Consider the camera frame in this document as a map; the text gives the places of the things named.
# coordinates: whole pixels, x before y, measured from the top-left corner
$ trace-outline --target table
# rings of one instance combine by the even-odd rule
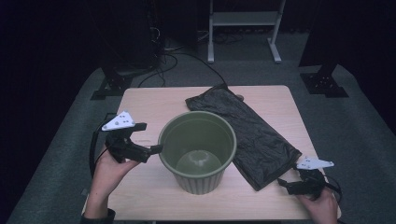
[[[264,120],[282,134],[303,155],[317,158],[296,104],[286,86],[231,86]],[[163,126],[173,117],[189,111],[185,99],[209,87],[128,89],[119,113],[129,111],[135,122],[146,122],[143,132],[131,140],[141,146],[158,144]],[[293,170],[281,178],[298,181]],[[255,191],[233,163],[225,170],[219,186],[205,195],[184,191],[172,173],[151,156],[123,178],[109,197],[108,206],[116,220],[285,220],[308,219],[303,206],[276,181]]]
[[[214,12],[213,0],[210,0],[209,7],[209,41],[207,44],[207,61],[215,61],[213,46],[213,28],[215,26],[251,26],[251,25],[272,25],[274,31],[270,38],[267,38],[271,53],[275,63],[281,63],[279,52],[275,44],[277,32],[282,20],[283,9],[286,0],[281,0],[278,11],[258,11],[258,12]]]

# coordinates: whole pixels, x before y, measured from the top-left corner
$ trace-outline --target gray carpet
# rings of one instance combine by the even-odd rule
[[[319,157],[335,163],[326,173],[337,179],[344,192],[341,220],[348,224],[394,223],[396,137],[361,92],[353,75],[342,66],[337,66],[333,77],[344,87],[348,98],[308,93],[299,74],[318,68],[298,68],[306,39],[307,34],[279,34],[276,45],[282,64],[275,64],[263,35],[245,35],[231,45],[215,45],[215,63],[211,66],[230,86],[288,86]],[[203,44],[196,52],[177,52],[188,52],[205,61],[207,48]],[[165,83],[154,76],[141,86],[214,86],[221,82],[195,58],[173,55],[177,66],[164,73]],[[162,60],[162,69],[175,62],[170,56],[162,56]],[[132,87],[149,75],[136,77]],[[117,111],[121,99],[117,96],[90,100],[103,78],[98,68],[81,88],[8,223],[78,223],[91,184],[88,153],[92,132],[107,113]]]

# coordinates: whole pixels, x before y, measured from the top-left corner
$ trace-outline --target white bracket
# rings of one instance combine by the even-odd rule
[[[302,170],[315,170],[331,166],[334,166],[332,161],[321,161],[309,157],[305,157],[303,161],[297,163],[297,168]]]
[[[117,129],[134,127],[134,120],[128,111],[122,111],[113,120],[102,127],[102,131],[113,131]]]

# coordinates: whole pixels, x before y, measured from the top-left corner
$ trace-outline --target person's right hand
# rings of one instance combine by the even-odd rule
[[[324,188],[315,201],[304,195],[296,195],[296,197],[308,210],[316,224],[337,224],[338,203],[330,189]]]

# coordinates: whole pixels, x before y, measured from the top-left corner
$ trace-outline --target person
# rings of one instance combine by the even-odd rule
[[[107,208],[108,197],[125,175],[139,164],[137,161],[118,163],[105,150],[96,163],[91,193],[81,216],[80,224],[109,224],[114,220],[115,211]],[[338,204],[332,191],[325,188],[318,199],[310,200],[304,195],[296,195],[316,224],[336,224]]]

